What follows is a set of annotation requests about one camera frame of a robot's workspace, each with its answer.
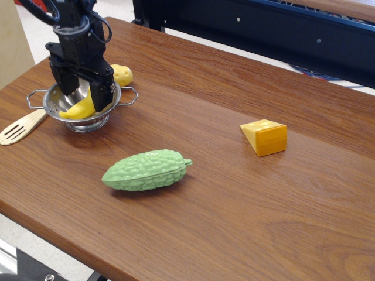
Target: black wire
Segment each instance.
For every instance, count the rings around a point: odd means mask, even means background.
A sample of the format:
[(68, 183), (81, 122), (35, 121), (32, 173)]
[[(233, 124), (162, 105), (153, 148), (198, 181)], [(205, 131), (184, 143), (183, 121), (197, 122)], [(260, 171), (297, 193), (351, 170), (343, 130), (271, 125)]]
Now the black wire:
[(100, 43), (104, 43), (104, 44), (106, 44), (106, 43), (108, 43), (109, 41), (111, 41), (111, 39), (112, 39), (112, 29), (111, 29), (111, 26), (110, 26), (110, 24), (105, 20), (105, 19), (103, 19), (100, 15), (98, 15), (98, 13), (96, 13), (96, 12), (94, 12), (94, 11), (91, 11), (91, 14), (95, 17), (95, 18), (97, 18), (97, 19), (99, 19), (99, 20), (101, 20), (105, 25), (107, 25), (107, 27), (108, 27), (108, 31), (109, 31), (109, 34), (108, 34), (108, 38), (105, 40), (105, 41), (103, 41), (103, 40), (101, 40), (94, 32), (93, 32), (93, 30), (91, 29), (91, 34), (100, 42)]
[(51, 0), (43, 0), (46, 5), (47, 10), (52, 14), (52, 16), (45, 13), (39, 6), (37, 6), (31, 0), (19, 0), (19, 2), (24, 6), (31, 14), (36, 16), (42, 22), (48, 25), (56, 25), (60, 20), (60, 13), (56, 6)]
[(312, 71), (312, 70), (304, 68), (304, 67), (294, 66), (292, 64), (290, 64), (290, 66), (292, 68), (294, 68), (295, 70), (306, 74), (307, 76), (323, 79), (323, 80), (326, 80), (326, 81), (340, 81), (341, 80), (340, 78), (336, 78), (336, 77), (333, 77), (333, 76), (330, 76), (330, 75), (327, 75), (327, 74), (323, 74), (323, 73), (320, 73), (320, 72), (317, 72), (317, 71)]

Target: wooden spatula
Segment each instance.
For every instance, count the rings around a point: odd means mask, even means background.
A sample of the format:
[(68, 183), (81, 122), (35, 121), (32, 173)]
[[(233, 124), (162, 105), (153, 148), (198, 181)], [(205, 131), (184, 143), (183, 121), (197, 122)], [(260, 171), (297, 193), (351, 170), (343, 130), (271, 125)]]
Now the wooden spatula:
[(38, 109), (13, 124), (10, 124), (0, 133), (0, 145), (11, 145), (12, 143), (20, 141), (47, 116), (48, 114), (44, 109)]

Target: toy vegetable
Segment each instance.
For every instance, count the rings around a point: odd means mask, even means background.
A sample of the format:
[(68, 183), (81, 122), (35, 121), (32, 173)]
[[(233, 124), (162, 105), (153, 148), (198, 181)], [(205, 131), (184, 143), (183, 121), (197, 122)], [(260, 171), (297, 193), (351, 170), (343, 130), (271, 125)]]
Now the toy vegetable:
[(186, 174), (186, 167), (192, 164), (179, 152), (154, 150), (120, 160), (108, 169), (102, 181), (114, 189), (150, 190), (176, 183)]
[[(114, 70), (113, 79), (120, 87), (125, 87), (133, 81), (133, 72), (127, 66), (120, 66), (119, 64), (112, 64)], [(64, 119), (84, 119), (95, 112), (93, 99), (91, 97), (90, 88), (88, 88), (87, 96), (74, 104), (67, 112), (60, 111), (59, 115)]]

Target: toy bitter melon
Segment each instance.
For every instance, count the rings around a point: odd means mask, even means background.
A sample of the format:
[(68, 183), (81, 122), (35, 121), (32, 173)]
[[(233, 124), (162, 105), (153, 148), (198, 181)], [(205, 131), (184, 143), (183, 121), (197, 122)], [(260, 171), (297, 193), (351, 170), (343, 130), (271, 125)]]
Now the toy bitter melon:
[(179, 152), (154, 150), (120, 160), (107, 170), (102, 181), (114, 189), (150, 190), (176, 183), (186, 174), (186, 167), (192, 164)]

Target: cheese wedge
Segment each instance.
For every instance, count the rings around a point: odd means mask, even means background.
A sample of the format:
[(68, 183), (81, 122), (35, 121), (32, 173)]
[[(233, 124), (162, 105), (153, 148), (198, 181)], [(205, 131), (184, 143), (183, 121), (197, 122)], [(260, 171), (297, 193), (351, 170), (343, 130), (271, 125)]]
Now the cheese wedge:
[(270, 120), (240, 125), (258, 157), (287, 149), (287, 126)]

